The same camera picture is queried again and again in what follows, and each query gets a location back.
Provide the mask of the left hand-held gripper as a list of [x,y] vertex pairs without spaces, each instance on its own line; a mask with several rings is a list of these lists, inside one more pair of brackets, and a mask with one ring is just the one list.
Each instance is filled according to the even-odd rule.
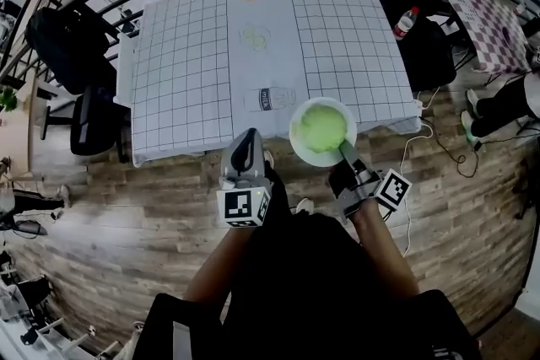
[[242,132],[222,153],[222,176],[217,190],[219,223],[231,228],[263,225],[273,183],[264,177],[262,136],[256,128]]

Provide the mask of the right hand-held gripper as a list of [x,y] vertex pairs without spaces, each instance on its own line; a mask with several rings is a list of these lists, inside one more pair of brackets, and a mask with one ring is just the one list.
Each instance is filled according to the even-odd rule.
[[386,221],[405,202],[412,183],[393,169],[385,175],[359,160],[356,148],[347,139],[339,145],[343,160],[331,171],[328,183],[337,203],[340,218],[346,223],[368,199],[385,208]]

